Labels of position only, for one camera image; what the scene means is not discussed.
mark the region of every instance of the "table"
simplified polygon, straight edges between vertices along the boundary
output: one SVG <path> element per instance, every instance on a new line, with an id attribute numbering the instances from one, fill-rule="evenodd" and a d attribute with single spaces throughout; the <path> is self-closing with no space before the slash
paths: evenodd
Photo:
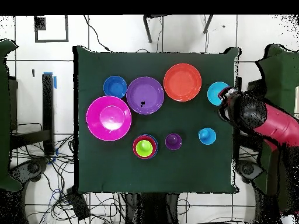
<path id="1" fill-rule="evenodd" d="M 225 54 L 90 52 L 74 47 L 74 79 L 78 76 L 78 190 L 80 192 L 196 192 L 235 193 L 231 185 L 232 127 L 223 122 L 217 107 L 207 99 L 208 87 L 223 81 L 234 85 L 238 48 Z M 112 75 L 127 84 L 141 76 L 150 76 L 163 84 L 166 71 L 178 63 L 188 63 L 201 74 L 199 94 L 187 102 L 172 100 L 165 93 L 162 107 L 150 115 L 131 111 L 129 132 L 114 142 L 95 138 L 86 125 L 86 111 L 98 97 L 104 96 L 103 83 Z M 212 145 L 203 145 L 197 132 L 210 127 L 217 133 Z M 171 151 L 165 137 L 172 132 L 182 137 L 182 147 Z M 142 160 L 133 154 L 132 143 L 141 134 L 154 136 L 157 155 Z"/>

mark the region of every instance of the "blue bowl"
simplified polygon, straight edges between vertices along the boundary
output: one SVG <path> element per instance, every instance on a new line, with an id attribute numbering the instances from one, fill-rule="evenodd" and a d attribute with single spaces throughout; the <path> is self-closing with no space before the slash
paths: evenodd
<path id="1" fill-rule="evenodd" d="M 198 135 L 200 142 L 206 145 L 212 144 L 216 140 L 216 132 L 211 128 L 201 129 Z"/>
<path id="2" fill-rule="evenodd" d="M 221 104 L 221 100 L 218 97 L 218 94 L 229 87 L 225 82 L 214 82 L 208 89 L 208 100 L 215 106 L 219 106 Z"/>
<path id="3" fill-rule="evenodd" d="M 105 95 L 122 98 L 127 92 L 127 83 L 120 76 L 110 76 L 105 80 L 103 90 Z"/>

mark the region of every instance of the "cup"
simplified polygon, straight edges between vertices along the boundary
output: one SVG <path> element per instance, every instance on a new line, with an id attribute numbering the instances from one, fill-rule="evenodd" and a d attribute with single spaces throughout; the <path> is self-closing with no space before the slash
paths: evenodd
<path id="1" fill-rule="evenodd" d="M 198 135 L 200 142 L 206 145 L 212 144 L 216 140 L 216 132 L 211 128 L 201 129 Z"/>

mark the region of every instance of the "red bowl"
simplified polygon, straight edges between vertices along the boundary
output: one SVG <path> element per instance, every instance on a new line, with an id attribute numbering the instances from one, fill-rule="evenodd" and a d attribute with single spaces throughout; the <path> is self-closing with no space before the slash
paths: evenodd
<path id="1" fill-rule="evenodd" d="M 147 141 L 149 141 L 149 142 L 151 143 L 151 145 L 152 145 L 152 152 L 151 152 L 151 154 L 150 154 L 149 156 L 147 156 L 147 157 L 142 157 L 142 156 L 140 156 L 140 155 L 136 152 L 136 145 L 138 144 L 138 142 L 140 142 L 140 141 L 142 141 L 142 140 L 147 140 Z M 134 154 L 135 154 L 137 157 L 139 157 L 139 158 L 141 158 L 141 159 L 149 159 L 149 158 L 151 158 L 151 157 L 155 154 L 156 149 L 157 149 L 156 142 L 155 142 L 155 140 L 153 140 L 150 136 L 141 135 L 141 136 L 139 136 L 138 138 L 136 138 L 135 141 L 133 142 L 133 152 L 134 152 Z"/>

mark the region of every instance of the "pink bowl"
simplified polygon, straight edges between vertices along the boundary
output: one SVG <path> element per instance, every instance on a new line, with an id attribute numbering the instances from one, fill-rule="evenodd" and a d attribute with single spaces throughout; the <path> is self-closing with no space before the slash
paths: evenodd
<path id="1" fill-rule="evenodd" d="M 128 105 L 115 96 L 97 98 L 86 113 L 88 129 L 92 135 L 104 141 L 115 141 L 125 136 L 131 121 Z"/>

